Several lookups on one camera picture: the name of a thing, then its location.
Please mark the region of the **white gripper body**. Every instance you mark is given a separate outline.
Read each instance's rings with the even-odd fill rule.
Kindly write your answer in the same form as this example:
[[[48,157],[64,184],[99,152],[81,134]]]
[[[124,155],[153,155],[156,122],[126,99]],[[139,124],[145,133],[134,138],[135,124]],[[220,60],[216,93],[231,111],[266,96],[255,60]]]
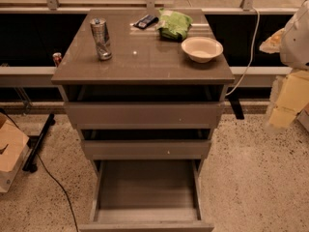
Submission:
[[[284,27],[280,59],[291,68],[309,70],[309,0],[301,5]]]

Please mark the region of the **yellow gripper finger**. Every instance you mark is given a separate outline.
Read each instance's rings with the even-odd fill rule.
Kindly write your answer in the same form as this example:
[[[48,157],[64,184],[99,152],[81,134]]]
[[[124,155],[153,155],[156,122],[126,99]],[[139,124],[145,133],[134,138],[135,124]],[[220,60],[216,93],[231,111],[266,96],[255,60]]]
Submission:
[[[281,46],[281,39],[284,32],[285,32],[284,29],[276,31],[274,34],[268,37],[264,42],[262,42],[262,44],[259,47],[259,50],[268,54],[279,53]]]
[[[277,76],[272,84],[266,125],[272,130],[286,129],[309,103],[309,72],[292,71]]]

